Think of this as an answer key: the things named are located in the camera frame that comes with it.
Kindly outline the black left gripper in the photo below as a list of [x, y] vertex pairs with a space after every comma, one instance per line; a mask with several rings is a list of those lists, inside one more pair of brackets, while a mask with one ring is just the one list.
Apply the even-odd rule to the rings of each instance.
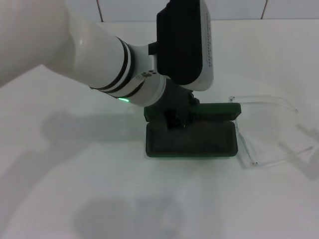
[[149, 117], [165, 117], [169, 130], [186, 128], [186, 123], [197, 119], [199, 99], [192, 90], [187, 90], [172, 80], [166, 80], [166, 86], [160, 99], [149, 106]]

